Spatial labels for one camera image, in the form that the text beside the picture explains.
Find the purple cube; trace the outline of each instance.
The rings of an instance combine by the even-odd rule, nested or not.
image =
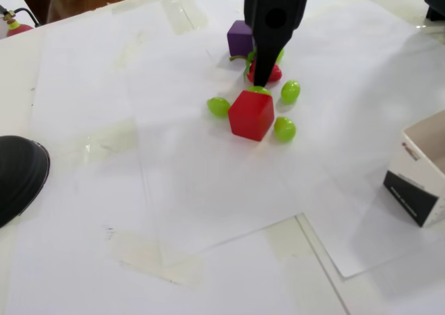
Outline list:
[[[244,21],[235,21],[227,33],[230,56],[245,56],[253,51],[252,29]]]

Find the fire extinguisher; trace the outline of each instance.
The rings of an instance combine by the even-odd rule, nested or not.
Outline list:
[[[20,24],[17,20],[15,20],[15,15],[21,11],[26,11],[31,19],[34,21],[35,27],[39,27],[40,24],[37,22],[37,19],[34,15],[26,8],[18,8],[16,10],[7,11],[4,7],[0,6],[0,13],[3,14],[3,21],[6,21],[8,25],[8,32],[6,37],[10,37],[12,35],[17,35],[18,33],[25,32],[28,30],[32,30],[33,28],[26,24]]]

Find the red cube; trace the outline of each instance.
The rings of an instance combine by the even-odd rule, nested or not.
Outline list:
[[[261,141],[272,125],[272,96],[244,90],[229,109],[232,133]]]

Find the black label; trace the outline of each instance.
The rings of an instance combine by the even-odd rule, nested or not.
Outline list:
[[[402,204],[406,212],[415,219],[419,226],[423,226],[439,198],[405,181],[390,171],[388,171],[383,184],[398,202]]]

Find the black robotic arm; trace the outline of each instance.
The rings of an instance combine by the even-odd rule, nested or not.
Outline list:
[[[307,0],[244,0],[245,23],[257,46],[254,84],[264,87],[278,54],[292,38]]]

